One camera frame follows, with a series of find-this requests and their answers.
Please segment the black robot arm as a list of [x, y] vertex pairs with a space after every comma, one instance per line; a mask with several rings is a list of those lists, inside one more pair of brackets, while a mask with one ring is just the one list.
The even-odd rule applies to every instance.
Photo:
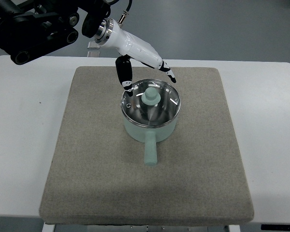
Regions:
[[0, 49], [22, 65], [73, 44], [78, 9], [87, 13], [82, 34], [89, 38], [111, 12], [105, 0], [0, 0]]

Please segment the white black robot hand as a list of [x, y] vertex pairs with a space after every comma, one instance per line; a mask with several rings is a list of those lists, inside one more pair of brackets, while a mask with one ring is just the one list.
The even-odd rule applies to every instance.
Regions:
[[115, 48], [119, 52], [120, 56], [115, 61], [116, 72], [119, 82], [128, 96], [133, 96], [131, 59], [166, 73], [173, 83], [176, 82], [171, 68], [151, 44], [122, 30], [115, 20], [109, 18], [104, 20], [94, 37], [98, 45]]

